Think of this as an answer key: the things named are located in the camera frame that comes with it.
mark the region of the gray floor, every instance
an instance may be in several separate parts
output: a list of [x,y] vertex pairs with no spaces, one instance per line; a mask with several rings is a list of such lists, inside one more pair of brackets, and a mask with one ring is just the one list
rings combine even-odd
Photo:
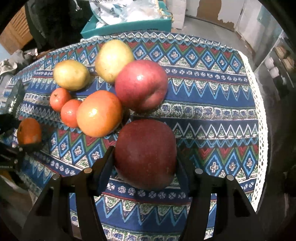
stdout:
[[252,55],[245,46],[245,43],[241,39],[239,39],[234,32],[219,27],[217,25],[194,18],[185,17],[183,29],[177,29],[177,32],[220,42],[241,51],[249,58],[249,60],[252,60]]

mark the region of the metal pin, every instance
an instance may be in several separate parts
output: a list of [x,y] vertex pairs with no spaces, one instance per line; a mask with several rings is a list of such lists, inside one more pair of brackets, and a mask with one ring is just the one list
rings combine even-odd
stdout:
[[232,175],[227,175],[226,178],[229,180],[229,181],[233,181],[234,180],[234,177]]
[[201,170],[200,168],[195,169],[195,173],[196,174],[203,174],[203,170]]
[[56,179],[59,179],[59,177],[60,177],[60,175],[58,173],[56,173],[52,176],[52,179],[56,180]]
[[87,167],[83,171],[84,171],[84,173],[91,173],[92,169],[90,167]]

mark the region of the dark red apple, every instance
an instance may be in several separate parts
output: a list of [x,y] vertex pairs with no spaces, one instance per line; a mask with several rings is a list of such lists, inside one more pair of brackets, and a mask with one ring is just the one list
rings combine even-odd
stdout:
[[117,97],[136,112],[160,105],[168,90],[168,77],[163,68],[149,60],[128,63],[115,80]]
[[133,187],[161,190],[176,171],[176,139],[166,124],[152,119],[125,125],[115,146],[115,168],[120,178]]

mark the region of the tablecloth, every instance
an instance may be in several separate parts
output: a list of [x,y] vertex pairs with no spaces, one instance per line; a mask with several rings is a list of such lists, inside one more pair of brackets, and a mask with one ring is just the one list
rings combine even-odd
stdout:
[[[115,93],[94,68],[96,55],[110,39],[127,43],[136,60],[158,62],[168,75],[168,93],[159,108],[147,115],[132,112],[128,122],[144,117],[165,122],[186,158],[210,175],[233,175],[256,210],[267,166],[267,125],[248,59],[221,43],[176,33],[136,31],[83,40],[50,52],[14,76],[2,104],[21,79],[26,94],[20,119],[33,117],[44,133],[50,134],[41,151],[26,156],[19,173],[22,180],[38,195],[54,173],[75,175],[91,167],[110,145],[116,144],[118,132],[104,138],[86,136],[79,129],[65,126],[59,113],[49,106],[49,96],[58,87],[52,70],[67,59],[86,65],[93,78],[88,88],[77,91],[77,99],[83,100],[97,90]],[[6,141],[16,146],[16,131]],[[95,197],[108,240],[129,241],[177,240],[190,201],[176,178],[161,191],[144,191],[124,183],[115,171],[105,192]],[[75,194],[70,195],[70,207],[72,222],[79,225]],[[216,196],[212,194],[206,238],[213,233],[215,210]]]

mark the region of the teal box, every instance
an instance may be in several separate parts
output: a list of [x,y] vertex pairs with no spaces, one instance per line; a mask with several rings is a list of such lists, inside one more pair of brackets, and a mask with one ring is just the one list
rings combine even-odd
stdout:
[[[164,10],[165,15],[171,16],[171,14],[167,12],[168,9],[164,2],[159,1],[159,7]],[[167,19],[118,23],[114,25],[103,26],[100,28],[96,28],[97,22],[98,19],[93,15],[81,31],[81,35],[84,39],[88,39],[93,36],[103,36],[137,30],[159,30],[170,32],[172,28],[172,17]]]

